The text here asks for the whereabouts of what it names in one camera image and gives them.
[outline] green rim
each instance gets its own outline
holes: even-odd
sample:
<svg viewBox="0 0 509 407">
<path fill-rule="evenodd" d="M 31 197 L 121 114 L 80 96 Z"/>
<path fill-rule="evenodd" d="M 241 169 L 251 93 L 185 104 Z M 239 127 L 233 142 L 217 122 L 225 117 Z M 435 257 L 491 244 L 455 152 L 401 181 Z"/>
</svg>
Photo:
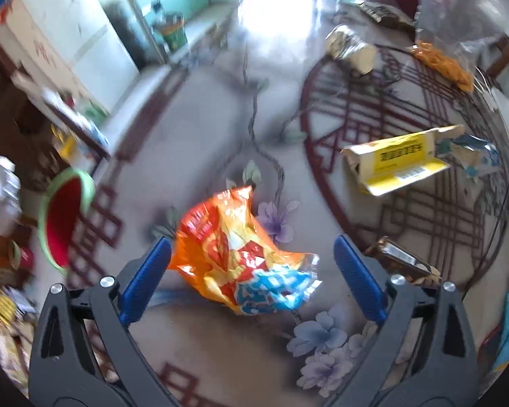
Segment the green rim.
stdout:
<svg viewBox="0 0 509 407">
<path fill-rule="evenodd" d="M 79 211 L 83 215 L 87 214 L 91 207 L 92 199 L 94 198 L 94 194 L 96 192 L 96 187 L 94 186 L 93 179 L 87 172 L 78 170 L 76 168 L 67 168 L 53 179 L 42 198 L 42 203 L 39 206 L 38 213 L 39 244 L 49 263 L 57 268 L 63 276 L 66 275 L 68 270 L 55 263 L 55 260 L 49 250 L 49 242 L 47 241 L 47 233 L 45 231 L 45 227 L 47 226 L 47 213 L 49 211 L 49 204 L 51 203 L 51 200 L 66 183 L 75 178 L 78 178 L 81 182 L 81 203 L 79 206 Z"/>
</svg>

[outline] metal screw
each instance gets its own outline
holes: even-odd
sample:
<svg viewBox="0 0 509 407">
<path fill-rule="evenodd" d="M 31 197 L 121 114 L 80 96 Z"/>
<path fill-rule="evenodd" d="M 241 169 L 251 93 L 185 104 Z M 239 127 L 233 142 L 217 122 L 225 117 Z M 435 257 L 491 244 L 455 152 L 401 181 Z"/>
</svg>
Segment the metal screw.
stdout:
<svg viewBox="0 0 509 407">
<path fill-rule="evenodd" d="M 102 280 L 100 280 L 100 286 L 102 288 L 110 288 L 115 284 L 115 279 L 113 277 L 104 277 Z"/>
<path fill-rule="evenodd" d="M 406 278 L 400 274 L 394 274 L 392 277 L 390 277 L 390 281 L 396 286 L 401 286 L 406 282 Z"/>
<path fill-rule="evenodd" d="M 53 286 L 51 286 L 50 291 L 54 294 L 60 293 L 62 292 L 62 285 L 60 283 L 55 283 Z"/>
<path fill-rule="evenodd" d="M 443 284 L 443 289 L 447 292 L 454 292 L 456 290 L 456 285 L 453 282 L 445 282 Z"/>
</svg>

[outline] orange snack food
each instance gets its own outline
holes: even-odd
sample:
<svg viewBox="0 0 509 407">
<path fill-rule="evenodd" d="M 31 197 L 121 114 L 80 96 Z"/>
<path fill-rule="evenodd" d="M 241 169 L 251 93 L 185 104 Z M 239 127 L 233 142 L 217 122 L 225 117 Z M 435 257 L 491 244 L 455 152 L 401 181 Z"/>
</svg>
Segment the orange snack food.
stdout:
<svg viewBox="0 0 509 407">
<path fill-rule="evenodd" d="M 320 284 L 319 257 L 279 250 L 251 214 L 252 192 L 226 190 L 187 212 L 168 268 L 237 314 L 296 309 Z"/>
<path fill-rule="evenodd" d="M 468 93 L 473 92 L 473 75 L 462 69 L 456 59 L 446 56 L 433 44 L 417 42 L 410 48 L 410 52 L 423 64 L 456 83 L 459 89 Z"/>
</svg>

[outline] silver foil roll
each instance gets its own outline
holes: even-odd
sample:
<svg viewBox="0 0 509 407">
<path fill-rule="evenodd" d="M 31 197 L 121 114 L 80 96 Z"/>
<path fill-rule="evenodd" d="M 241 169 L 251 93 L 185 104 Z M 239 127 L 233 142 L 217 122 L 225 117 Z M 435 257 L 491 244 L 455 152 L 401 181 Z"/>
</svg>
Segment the silver foil roll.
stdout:
<svg viewBox="0 0 509 407">
<path fill-rule="evenodd" d="M 326 53 L 335 61 L 350 62 L 361 74 L 373 70 L 377 48 L 365 42 L 345 24 L 336 26 L 326 37 Z"/>
</svg>

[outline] yellow box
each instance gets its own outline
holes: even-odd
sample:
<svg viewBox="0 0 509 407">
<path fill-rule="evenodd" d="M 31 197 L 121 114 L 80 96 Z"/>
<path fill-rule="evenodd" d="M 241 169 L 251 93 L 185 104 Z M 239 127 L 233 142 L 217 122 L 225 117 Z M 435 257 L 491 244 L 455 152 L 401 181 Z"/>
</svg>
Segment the yellow box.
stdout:
<svg viewBox="0 0 509 407">
<path fill-rule="evenodd" d="M 452 125 L 350 145 L 341 152 L 360 187 L 381 196 L 449 168 L 435 157 L 436 143 L 464 133 L 464 125 Z"/>
</svg>

